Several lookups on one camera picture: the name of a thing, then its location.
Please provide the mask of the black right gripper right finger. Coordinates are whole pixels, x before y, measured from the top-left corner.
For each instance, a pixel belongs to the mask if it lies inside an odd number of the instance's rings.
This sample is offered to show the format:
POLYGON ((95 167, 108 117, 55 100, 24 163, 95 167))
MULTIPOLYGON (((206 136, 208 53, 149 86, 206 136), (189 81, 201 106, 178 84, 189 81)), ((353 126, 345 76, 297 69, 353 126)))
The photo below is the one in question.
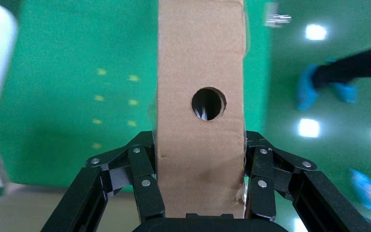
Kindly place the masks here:
POLYGON ((371 223, 314 162, 272 146, 259 132, 246 137, 246 218, 273 222, 278 193, 292 202, 309 232, 371 232, 371 223))

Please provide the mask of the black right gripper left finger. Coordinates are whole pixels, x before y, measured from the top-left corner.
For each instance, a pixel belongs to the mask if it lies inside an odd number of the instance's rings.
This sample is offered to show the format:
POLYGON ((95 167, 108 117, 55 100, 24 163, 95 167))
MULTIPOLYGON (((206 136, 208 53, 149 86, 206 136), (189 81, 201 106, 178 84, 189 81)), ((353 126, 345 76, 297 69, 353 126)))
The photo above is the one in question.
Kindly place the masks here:
POLYGON ((42 231, 95 232, 109 198, 129 186, 141 223, 164 217, 156 173, 153 135, 142 131, 125 146, 89 158, 42 231))

